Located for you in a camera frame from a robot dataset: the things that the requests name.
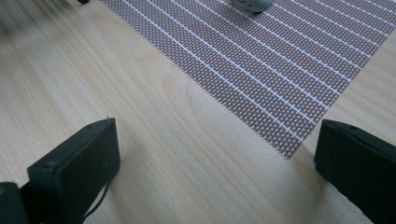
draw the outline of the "wood grain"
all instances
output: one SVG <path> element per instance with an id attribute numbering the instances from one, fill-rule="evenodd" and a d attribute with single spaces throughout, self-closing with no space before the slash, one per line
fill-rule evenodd
<path id="1" fill-rule="evenodd" d="M 0 181 L 23 185 L 26 167 L 109 116 L 121 169 L 86 223 L 370 223 L 315 171 L 319 125 L 285 161 L 99 1 L 10 2 Z M 396 145 L 395 59 L 393 32 L 324 118 Z"/>

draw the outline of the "placemat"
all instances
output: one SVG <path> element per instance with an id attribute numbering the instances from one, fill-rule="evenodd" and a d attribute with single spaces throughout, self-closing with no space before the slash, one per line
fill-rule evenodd
<path id="1" fill-rule="evenodd" d="M 102 0 L 290 158 L 396 24 L 396 3 Z"/>

